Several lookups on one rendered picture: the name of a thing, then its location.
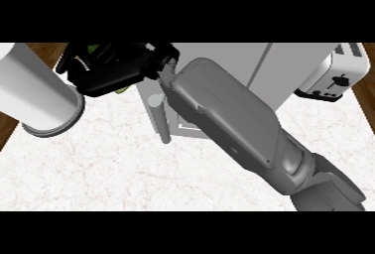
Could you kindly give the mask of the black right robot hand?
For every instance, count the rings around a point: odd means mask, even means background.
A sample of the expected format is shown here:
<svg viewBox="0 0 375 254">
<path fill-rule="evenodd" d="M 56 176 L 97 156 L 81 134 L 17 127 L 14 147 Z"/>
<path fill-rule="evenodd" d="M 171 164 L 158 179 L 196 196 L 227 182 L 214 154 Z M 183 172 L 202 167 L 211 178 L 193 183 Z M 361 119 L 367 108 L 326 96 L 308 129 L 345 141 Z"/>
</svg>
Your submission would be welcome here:
<svg viewBox="0 0 375 254">
<path fill-rule="evenodd" d="M 141 82 L 155 80 L 180 52 L 169 43 L 67 43 L 56 66 L 79 94 L 98 97 Z"/>
</svg>

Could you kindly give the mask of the grey cabinet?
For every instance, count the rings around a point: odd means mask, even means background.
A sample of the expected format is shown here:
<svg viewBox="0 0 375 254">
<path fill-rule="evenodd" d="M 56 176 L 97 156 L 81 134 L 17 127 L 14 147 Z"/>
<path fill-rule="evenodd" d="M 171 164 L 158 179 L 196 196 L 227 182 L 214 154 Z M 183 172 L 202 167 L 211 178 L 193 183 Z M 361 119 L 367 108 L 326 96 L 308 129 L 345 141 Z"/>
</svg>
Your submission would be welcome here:
<svg viewBox="0 0 375 254">
<path fill-rule="evenodd" d="M 330 43 L 178 44 L 175 70 L 199 58 L 214 61 L 276 113 L 283 101 L 330 54 Z M 208 138 L 177 114 L 158 81 L 137 86 L 152 127 L 162 142 L 174 135 Z"/>
</svg>

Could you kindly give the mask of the white cylinder with grey rim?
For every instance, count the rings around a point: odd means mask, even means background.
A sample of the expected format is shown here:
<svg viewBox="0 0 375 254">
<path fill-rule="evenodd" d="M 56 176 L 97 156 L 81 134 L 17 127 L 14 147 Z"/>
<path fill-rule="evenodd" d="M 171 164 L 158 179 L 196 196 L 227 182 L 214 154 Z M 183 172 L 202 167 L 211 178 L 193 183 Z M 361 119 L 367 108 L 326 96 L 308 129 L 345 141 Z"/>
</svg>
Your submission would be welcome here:
<svg viewBox="0 0 375 254">
<path fill-rule="evenodd" d="M 41 138 L 66 132 L 85 110 L 85 98 L 63 83 L 25 43 L 0 43 L 0 111 Z"/>
</svg>

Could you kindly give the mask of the white toaster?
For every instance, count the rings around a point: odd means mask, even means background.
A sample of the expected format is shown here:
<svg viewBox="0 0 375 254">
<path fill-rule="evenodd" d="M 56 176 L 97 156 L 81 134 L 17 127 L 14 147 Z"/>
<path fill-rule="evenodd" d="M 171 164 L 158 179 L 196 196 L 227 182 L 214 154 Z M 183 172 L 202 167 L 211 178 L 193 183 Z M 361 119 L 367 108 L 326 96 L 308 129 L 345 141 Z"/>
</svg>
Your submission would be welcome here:
<svg viewBox="0 0 375 254">
<path fill-rule="evenodd" d="M 311 72 L 299 88 L 298 97 L 335 102 L 363 78 L 370 62 L 360 43 L 341 43 Z"/>
</svg>

